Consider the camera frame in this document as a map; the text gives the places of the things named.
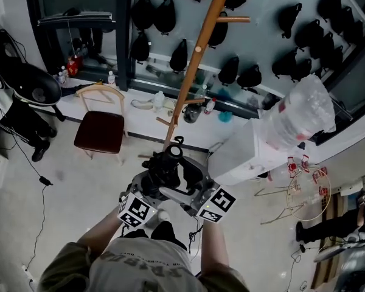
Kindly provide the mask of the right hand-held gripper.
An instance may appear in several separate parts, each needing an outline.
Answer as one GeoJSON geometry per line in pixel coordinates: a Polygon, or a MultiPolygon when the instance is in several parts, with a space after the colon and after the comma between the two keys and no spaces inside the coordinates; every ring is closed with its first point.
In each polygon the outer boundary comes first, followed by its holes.
{"type": "Polygon", "coordinates": [[[168,199],[182,204],[183,209],[192,217],[219,223],[236,202],[222,186],[212,182],[205,167],[191,158],[182,158],[186,192],[160,187],[159,191],[168,199]]]}

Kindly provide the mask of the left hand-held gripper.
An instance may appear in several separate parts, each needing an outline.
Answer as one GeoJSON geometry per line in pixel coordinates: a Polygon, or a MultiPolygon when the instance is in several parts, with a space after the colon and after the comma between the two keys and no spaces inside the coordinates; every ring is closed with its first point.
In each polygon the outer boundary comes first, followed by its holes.
{"type": "Polygon", "coordinates": [[[159,200],[146,196],[142,192],[142,179],[147,175],[147,171],[137,174],[127,190],[119,195],[117,217],[133,228],[147,223],[158,210],[159,200]]]}

